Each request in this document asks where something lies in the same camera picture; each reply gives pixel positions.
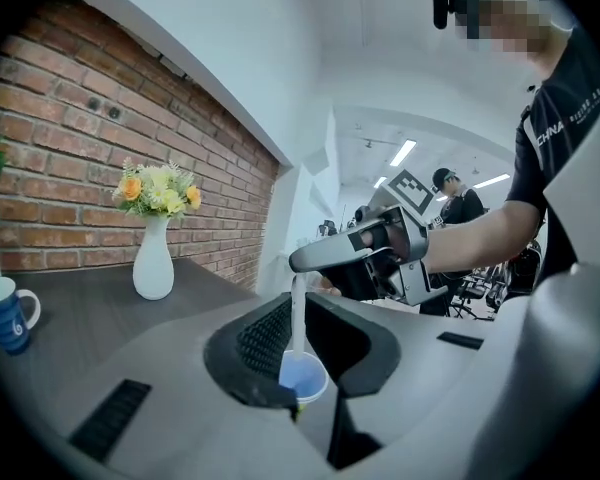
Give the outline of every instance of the ceiling light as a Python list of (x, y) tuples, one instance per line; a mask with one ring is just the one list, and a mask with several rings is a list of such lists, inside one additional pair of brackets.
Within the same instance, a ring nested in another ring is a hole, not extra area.
[(482, 183), (478, 183), (477, 185), (474, 185), (473, 188), (486, 187), (487, 185), (493, 185), (494, 183), (498, 183), (499, 181), (508, 180), (509, 178), (511, 178), (511, 176), (509, 176), (508, 174), (503, 174), (501, 176), (498, 176), (497, 178), (492, 178), (490, 180), (483, 181)]
[(378, 181), (376, 181), (376, 184), (373, 186), (373, 188), (378, 188), (380, 185), (382, 185), (385, 181), (387, 181), (387, 177), (383, 176), (382, 178), (380, 178)]
[(416, 143), (412, 140), (407, 140), (398, 151), (398, 154), (391, 160), (391, 167), (396, 167), (402, 163), (406, 156), (411, 153), (411, 150), (416, 147)]

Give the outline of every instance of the man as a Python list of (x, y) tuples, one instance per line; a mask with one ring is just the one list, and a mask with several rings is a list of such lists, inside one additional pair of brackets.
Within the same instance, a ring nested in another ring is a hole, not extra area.
[[(473, 189), (467, 189), (467, 186), (460, 181), (455, 172), (444, 167), (440, 168), (433, 173), (431, 181), (433, 186), (448, 198), (442, 210), (440, 210), (440, 217), (444, 226), (464, 224), (484, 215), (484, 207), (478, 194)], [(432, 276), (431, 285), (434, 288), (446, 286), (447, 293), (420, 304), (420, 313), (423, 315), (445, 316), (449, 311), (453, 296), (458, 288), (462, 286), (463, 277), (470, 272), (470, 270), (465, 270)]]
[[(502, 208), (467, 224), (430, 233), (423, 261), (430, 273), (473, 269), (502, 263), (532, 240), (547, 210), (544, 188), (578, 148), (600, 114), (600, 58), (584, 30), (562, 30), (546, 16), (515, 0), (471, 0), (465, 15), (456, 15), (463, 29), (479, 31), (503, 50), (523, 54), (542, 79), (528, 115), (533, 135), (517, 128), (514, 177)], [(404, 235), (388, 229), (388, 239), (403, 259), (409, 255)], [(373, 244), (370, 233), (363, 236)], [(568, 270), (575, 254), (551, 208), (547, 247), (538, 283)]]

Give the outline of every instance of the gray device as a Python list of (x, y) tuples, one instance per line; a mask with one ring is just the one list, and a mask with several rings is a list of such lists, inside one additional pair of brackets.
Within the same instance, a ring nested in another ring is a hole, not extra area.
[[(432, 199), (433, 193), (403, 169), (380, 185), (358, 226), (298, 249), (289, 265), (294, 272), (319, 271), (355, 300), (390, 298), (415, 306), (439, 297), (447, 287), (432, 288), (422, 263), (429, 244), (422, 215)], [(407, 261), (391, 247), (388, 226), (407, 237)], [(363, 235), (373, 236), (373, 247), (365, 245)]]

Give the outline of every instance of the cap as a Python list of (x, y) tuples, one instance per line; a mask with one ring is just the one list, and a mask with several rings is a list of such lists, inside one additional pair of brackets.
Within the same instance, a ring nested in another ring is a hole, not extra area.
[(433, 186), (436, 187), (438, 190), (442, 190), (444, 182), (455, 175), (456, 173), (452, 170), (447, 169), (446, 167), (441, 167), (433, 173), (433, 176), (431, 177), (431, 182), (433, 183)]

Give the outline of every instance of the yellow flower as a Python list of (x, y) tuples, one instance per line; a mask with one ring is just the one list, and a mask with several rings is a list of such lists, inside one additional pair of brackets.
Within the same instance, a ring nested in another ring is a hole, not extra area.
[(189, 204), (194, 210), (200, 208), (200, 204), (202, 203), (202, 196), (200, 195), (200, 189), (195, 185), (191, 185), (187, 189), (187, 199), (189, 200)]
[(138, 178), (129, 178), (124, 180), (122, 193), (127, 201), (135, 201), (138, 199), (142, 191), (142, 182)]
[(173, 189), (165, 190), (164, 201), (169, 213), (178, 213), (184, 208), (184, 202), (180, 199), (178, 193)]

